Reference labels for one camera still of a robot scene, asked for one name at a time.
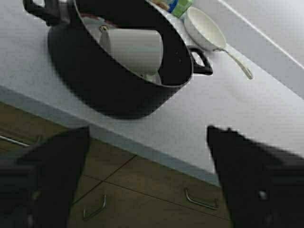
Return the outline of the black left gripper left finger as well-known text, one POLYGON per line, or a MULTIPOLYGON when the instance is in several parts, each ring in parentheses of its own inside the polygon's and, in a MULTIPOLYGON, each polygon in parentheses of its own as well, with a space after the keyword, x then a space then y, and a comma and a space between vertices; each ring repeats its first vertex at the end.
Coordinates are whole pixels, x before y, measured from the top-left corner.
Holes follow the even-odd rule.
POLYGON ((67 227, 90 144, 85 126, 2 153, 1 227, 67 227))

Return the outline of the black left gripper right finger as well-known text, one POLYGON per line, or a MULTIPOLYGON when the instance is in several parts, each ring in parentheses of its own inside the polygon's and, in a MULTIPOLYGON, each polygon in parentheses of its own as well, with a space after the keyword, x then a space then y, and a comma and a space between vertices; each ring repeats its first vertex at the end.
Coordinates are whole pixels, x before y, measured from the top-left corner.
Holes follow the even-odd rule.
POLYGON ((303 227, 302 156, 213 125, 206 141, 233 227, 303 227))

